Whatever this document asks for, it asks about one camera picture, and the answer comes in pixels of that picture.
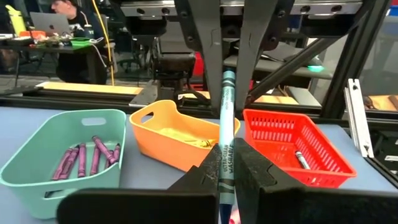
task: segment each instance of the cable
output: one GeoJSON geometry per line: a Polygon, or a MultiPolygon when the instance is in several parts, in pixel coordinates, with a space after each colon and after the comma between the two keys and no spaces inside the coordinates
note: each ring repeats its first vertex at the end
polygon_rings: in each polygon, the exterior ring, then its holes
{"type": "Polygon", "coordinates": [[[82,11],[80,13],[85,17],[86,25],[89,25],[86,14],[82,11]]]}
{"type": "Polygon", "coordinates": [[[102,30],[103,30],[104,36],[105,36],[106,45],[108,47],[108,60],[109,60],[109,66],[111,67],[112,86],[114,86],[113,63],[112,63],[112,58],[111,58],[112,57],[112,53],[111,53],[111,45],[109,43],[109,38],[108,38],[108,32],[105,29],[105,25],[104,25],[104,22],[102,21],[102,17],[101,17],[100,11],[98,10],[97,3],[95,2],[95,0],[92,0],[92,2],[93,2],[93,6],[94,6],[94,9],[95,9],[95,12],[98,15],[99,23],[101,24],[101,27],[102,27],[102,30]]]}
{"type": "Polygon", "coordinates": [[[100,43],[103,39],[104,39],[104,37],[100,37],[98,39],[90,39],[89,43],[91,43],[91,45],[95,48],[95,50],[97,51],[97,54],[99,56],[99,59],[102,61],[102,64],[104,65],[104,68],[106,68],[106,63],[104,62],[104,59],[102,58],[100,50],[98,50],[98,48],[96,46],[96,44],[100,43]]]}

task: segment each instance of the blue tabletop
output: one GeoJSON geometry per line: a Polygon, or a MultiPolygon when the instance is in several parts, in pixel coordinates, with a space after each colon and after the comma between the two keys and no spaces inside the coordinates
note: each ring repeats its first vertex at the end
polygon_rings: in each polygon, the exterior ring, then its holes
{"type": "MultiPolygon", "coordinates": [[[[25,141],[50,116],[61,111],[0,107],[0,167],[21,147],[25,141]]],[[[179,179],[183,172],[140,154],[134,134],[127,124],[121,187],[130,189],[166,189],[179,179]]],[[[398,192],[381,174],[373,169],[362,157],[349,136],[335,125],[319,125],[330,141],[356,169],[358,176],[347,180],[340,188],[398,192]]],[[[244,136],[244,123],[238,137],[244,136]]],[[[2,223],[55,223],[55,220],[32,218],[12,192],[0,185],[0,211],[2,223]]]]}

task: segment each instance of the purple crayon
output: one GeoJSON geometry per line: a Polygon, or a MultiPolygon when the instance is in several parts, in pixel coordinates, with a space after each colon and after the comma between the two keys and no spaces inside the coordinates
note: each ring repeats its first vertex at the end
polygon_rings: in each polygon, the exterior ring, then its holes
{"type": "Polygon", "coordinates": [[[60,178],[60,175],[62,173],[63,167],[65,165],[65,162],[69,158],[69,155],[72,153],[72,149],[67,149],[61,159],[61,162],[58,165],[57,170],[55,170],[54,175],[52,176],[52,180],[58,180],[60,178]]]}
{"type": "Polygon", "coordinates": [[[79,170],[77,177],[86,176],[86,144],[81,143],[79,145],[79,170]]]}
{"type": "Polygon", "coordinates": [[[109,162],[109,160],[106,160],[104,170],[106,170],[110,165],[111,165],[111,163],[109,162]]]}
{"type": "Polygon", "coordinates": [[[101,151],[97,146],[94,146],[93,162],[91,163],[90,175],[98,173],[98,165],[100,164],[101,151]]]}
{"type": "Polygon", "coordinates": [[[93,136],[93,141],[98,149],[105,155],[106,159],[111,162],[111,164],[114,164],[117,161],[98,136],[93,136]]]}
{"type": "Polygon", "coordinates": [[[60,175],[60,180],[68,179],[69,174],[72,171],[73,165],[75,165],[75,161],[76,161],[78,153],[79,153],[79,148],[75,147],[72,150],[67,162],[65,163],[65,166],[63,167],[62,173],[60,175]]]}
{"type": "Polygon", "coordinates": [[[120,144],[119,143],[117,143],[114,148],[113,157],[116,159],[116,162],[119,161],[119,157],[120,157],[120,144]]]}

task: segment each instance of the blue crayon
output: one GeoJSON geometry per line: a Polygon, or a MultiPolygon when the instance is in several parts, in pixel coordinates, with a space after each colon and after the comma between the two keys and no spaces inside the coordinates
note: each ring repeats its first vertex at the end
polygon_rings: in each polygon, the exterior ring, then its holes
{"type": "Polygon", "coordinates": [[[235,117],[235,73],[223,74],[222,98],[220,111],[221,166],[220,181],[220,217],[221,223],[229,223],[231,209],[235,203],[234,183],[234,117],[235,117]]]}

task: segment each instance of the gray table surface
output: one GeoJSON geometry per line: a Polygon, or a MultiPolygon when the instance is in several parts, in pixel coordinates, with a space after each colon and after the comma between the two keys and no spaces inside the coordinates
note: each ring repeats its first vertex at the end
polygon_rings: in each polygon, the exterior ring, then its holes
{"type": "MultiPolygon", "coordinates": [[[[238,61],[238,57],[236,55],[229,56],[224,60],[224,65],[230,67],[236,67],[236,63],[238,61]]],[[[270,60],[260,59],[256,65],[256,70],[265,71],[265,72],[273,72],[277,70],[283,63],[281,62],[273,62],[270,60]]],[[[300,77],[308,77],[308,78],[320,78],[325,80],[331,80],[333,77],[333,72],[327,70],[326,68],[321,72],[311,72],[307,68],[299,68],[292,75],[300,76],[300,77]]]]}
{"type": "MultiPolygon", "coordinates": [[[[8,161],[46,119],[59,112],[61,111],[0,107],[0,142],[2,142],[0,166],[8,161]]],[[[361,157],[343,129],[335,125],[320,125],[320,128],[358,173],[357,177],[347,180],[340,188],[398,192],[361,157]]],[[[238,137],[243,137],[243,134],[242,122],[238,137]]],[[[127,124],[122,188],[166,189],[182,175],[182,171],[140,154],[131,126],[127,124]]],[[[56,223],[55,220],[32,218],[20,201],[3,185],[0,185],[0,198],[1,223],[56,223]]]]}

